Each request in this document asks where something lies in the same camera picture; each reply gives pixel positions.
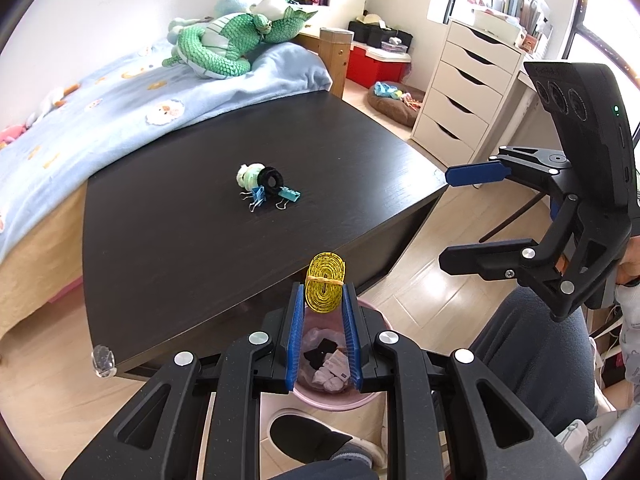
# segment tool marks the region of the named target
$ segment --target drawer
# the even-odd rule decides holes
[[[449,130],[472,150],[478,147],[488,126],[480,117],[435,88],[427,95],[422,113]]]
[[[516,71],[520,62],[520,53],[516,50],[509,48],[487,34],[456,22],[451,22],[447,41],[484,57],[494,65],[512,74]]]
[[[433,79],[433,88],[490,123],[502,96],[473,76],[441,61]]]
[[[436,121],[420,114],[414,139],[445,166],[459,166],[471,160],[474,150]]]
[[[445,43],[442,60],[451,66],[459,68],[493,88],[498,94],[505,93],[511,73],[501,69],[491,61],[454,43]]]

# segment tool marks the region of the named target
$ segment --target beige bed skirt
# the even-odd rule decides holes
[[[33,228],[0,264],[0,338],[82,276],[86,183]]]

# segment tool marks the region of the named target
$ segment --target black hair tie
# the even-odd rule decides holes
[[[270,180],[275,181],[275,185],[270,185]],[[267,194],[276,196],[282,186],[284,186],[284,179],[278,170],[271,166],[265,166],[263,170],[258,173],[258,186],[263,186]]]

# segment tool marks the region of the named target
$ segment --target brown pet bed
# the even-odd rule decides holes
[[[402,83],[395,83],[393,81],[384,82],[389,86],[395,86],[403,93],[409,92],[411,97],[416,101],[424,100],[424,92],[422,90],[418,90],[417,88],[409,85],[403,85]],[[379,111],[381,114],[385,114],[396,123],[404,124],[404,126],[408,126],[410,128],[414,127],[415,120],[418,118],[418,114],[420,113],[420,110],[413,110],[402,101],[397,101],[389,97],[378,97],[373,91],[373,86],[369,88],[369,91],[367,92],[367,102],[374,110]]]

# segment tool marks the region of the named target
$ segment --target red storage box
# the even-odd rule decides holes
[[[355,81],[366,88],[372,87],[376,81],[400,82],[406,63],[397,61],[378,61],[366,56],[367,51],[354,46],[349,56],[347,79]]]

